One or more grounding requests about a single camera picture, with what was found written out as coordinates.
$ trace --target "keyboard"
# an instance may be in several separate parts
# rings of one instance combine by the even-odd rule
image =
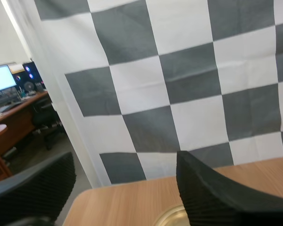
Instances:
[[[6,105],[0,108],[0,113],[8,112],[9,110],[19,106],[20,104],[24,103],[26,100],[22,100],[19,102],[12,103],[11,105]]]

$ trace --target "gray floor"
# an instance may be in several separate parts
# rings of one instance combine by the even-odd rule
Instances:
[[[72,205],[74,199],[80,194],[81,192],[91,189],[91,185],[85,175],[85,172],[78,160],[75,151],[66,135],[60,135],[57,138],[57,142],[53,146],[50,151],[47,151],[44,147],[42,137],[37,136],[33,137],[30,144],[22,150],[19,154],[13,158],[11,161],[11,171],[16,174],[21,172],[43,160],[50,158],[60,152],[71,151],[74,157],[75,163],[75,172],[76,172],[76,182],[75,186],[70,194],[63,210],[61,211],[60,216],[58,217],[56,224],[57,226],[62,226],[65,220],[65,217]]]

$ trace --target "monitor screen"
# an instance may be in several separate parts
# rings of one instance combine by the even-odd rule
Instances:
[[[16,82],[7,65],[0,67],[0,90],[16,85]]]

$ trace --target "white wall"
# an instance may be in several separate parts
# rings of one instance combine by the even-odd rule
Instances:
[[[0,65],[29,58],[0,0]]]

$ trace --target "gold plate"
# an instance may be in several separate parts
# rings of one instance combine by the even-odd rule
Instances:
[[[190,226],[183,205],[173,207],[159,217],[154,226]]]

